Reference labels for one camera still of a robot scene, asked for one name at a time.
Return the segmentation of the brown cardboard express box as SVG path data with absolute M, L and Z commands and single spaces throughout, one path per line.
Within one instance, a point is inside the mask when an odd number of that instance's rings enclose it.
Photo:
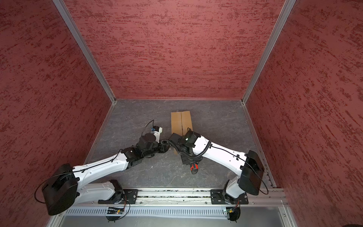
M 172 133 L 180 136 L 185 135 L 188 129 L 193 130 L 190 111 L 171 112 L 171 129 Z

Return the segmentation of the right aluminium corner post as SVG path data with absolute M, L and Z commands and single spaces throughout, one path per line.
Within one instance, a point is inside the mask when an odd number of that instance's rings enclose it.
M 252 90 L 257 83 L 257 80 L 275 46 L 276 41 L 278 40 L 278 37 L 296 3 L 296 0 L 286 0 L 283 4 L 283 7 L 281 9 L 281 12 L 277 18 L 277 21 L 273 27 L 273 30 L 270 34 L 270 37 L 267 41 L 267 44 L 264 48 L 264 51 L 262 53 L 261 59 L 259 60 L 257 67 L 255 69 L 255 72 L 251 78 L 251 81 L 247 87 L 247 90 L 242 98 L 242 105 L 246 105 L 248 98 L 250 97 Z

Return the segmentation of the aluminium front rail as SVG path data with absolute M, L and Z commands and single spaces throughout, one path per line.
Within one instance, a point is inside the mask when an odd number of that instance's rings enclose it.
M 139 190 L 132 206 L 229 206 L 211 203 L 210 188 L 136 188 Z M 259 195 L 247 194 L 249 204 L 241 207 L 283 207 L 289 206 L 283 189 L 262 189 Z

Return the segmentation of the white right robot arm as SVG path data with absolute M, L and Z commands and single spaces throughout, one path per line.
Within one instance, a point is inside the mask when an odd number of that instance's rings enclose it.
M 192 174 L 198 172 L 198 164 L 203 158 L 234 172 L 236 177 L 228 181 L 225 186 L 225 197 L 236 199 L 244 193 L 251 195 L 260 193 L 265 169 L 256 152 L 249 150 L 245 153 L 228 149 L 191 130 L 183 136 L 174 133 L 168 140 L 163 140 L 163 143 L 176 150 L 181 156 L 182 163 L 190 166 Z

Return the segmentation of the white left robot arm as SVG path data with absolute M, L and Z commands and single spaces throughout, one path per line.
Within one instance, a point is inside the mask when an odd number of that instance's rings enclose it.
M 140 137 L 135 146 L 120 149 L 115 155 L 83 166 L 60 166 L 53 175 L 45 180 L 42 193 L 47 212 L 54 216 L 66 211 L 85 194 L 83 188 L 89 183 L 107 175 L 121 172 L 140 164 L 144 158 L 169 150 L 167 139 L 147 133 Z

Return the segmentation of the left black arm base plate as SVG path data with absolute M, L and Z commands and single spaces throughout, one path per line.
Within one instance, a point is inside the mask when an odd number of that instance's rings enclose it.
M 111 198 L 107 200 L 98 200 L 98 204 L 135 204 L 138 196 L 138 189 L 124 189 L 116 191 Z

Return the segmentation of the red black utility knife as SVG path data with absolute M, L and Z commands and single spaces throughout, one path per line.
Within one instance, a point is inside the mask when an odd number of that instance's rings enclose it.
M 192 175 L 195 175 L 198 173 L 199 167 L 196 163 L 190 163 L 190 170 Z

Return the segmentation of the left aluminium corner post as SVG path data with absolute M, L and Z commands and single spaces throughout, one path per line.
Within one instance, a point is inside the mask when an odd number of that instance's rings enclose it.
M 107 96 L 111 100 L 111 103 L 113 105 L 115 105 L 117 99 L 116 99 L 114 93 L 112 92 L 106 78 L 104 77 L 100 67 L 98 66 L 94 56 L 92 55 L 88 45 L 86 44 L 86 41 L 83 38 L 80 30 L 77 28 L 77 25 L 76 25 L 74 19 L 72 18 L 65 2 L 61 1 L 61 0 L 53 0 L 53 3 L 56 6 L 58 12 L 60 13 L 62 19 L 66 23 L 72 36 L 76 40 L 79 48 L 81 49 L 83 55 L 85 56 L 86 60 L 88 61 L 90 67 L 92 68 L 93 72 L 95 73 L 96 77 L 98 78 L 99 82 L 101 83 L 101 86 L 103 87 Z

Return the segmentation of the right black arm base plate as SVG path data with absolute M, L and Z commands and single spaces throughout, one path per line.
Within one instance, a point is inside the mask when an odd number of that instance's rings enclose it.
M 246 205 L 249 204 L 247 193 L 239 195 L 238 198 L 233 198 L 227 195 L 222 189 L 210 190 L 211 203 L 213 205 L 225 204 L 225 205 Z

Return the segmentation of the aluminium corner post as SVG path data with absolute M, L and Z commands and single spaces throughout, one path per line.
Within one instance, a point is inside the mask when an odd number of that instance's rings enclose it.
M 286 0 L 283 4 L 283 7 L 281 9 L 281 12 L 277 18 L 277 21 L 273 27 L 273 30 L 270 34 L 270 37 L 267 41 L 267 44 L 264 48 L 264 51 L 262 53 L 261 59 L 259 60 L 257 67 L 255 69 L 255 72 L 251 78 L 251 81 L 247 87 L 247 90 L 242 98 L 242 105 L 246 105 L 248 98 L 250 97 L 252 90 L 257 83 L 257 80 L 275 46 L 276 41 L 278 40 L 278 37 L 296 3 L 296 0 Z
M 66 23 L 72 36 L 76 40 L 79 48 L 81 49 L 83 55 L 85 56 L 86 60 L 88 61 L 90 67 L 92 68 L 93 72 L 95 73 L 96 77 L 98 78 L 99 82 L 101 83 L 101 86 L 103 87 L 107 96 L 111 100 L 111 103 L 113 105 L 115 105 L 117 99 L 116 99 L 114 93 L 112 92 L 106 78 L 104 77 L 100 67 L 98 66 L 94 56 L 92 55 L 88 45 L 86 44 L 86 41 L 83 38 L 80 30 L 77 28 L 77 25 L 76 25 L 74 19 L 72 18 L 65 2 L 61 1 L 61 0 L 53 0 L 53 3 L 56 6 L 58 12 L 60 13 L 62 19 Z

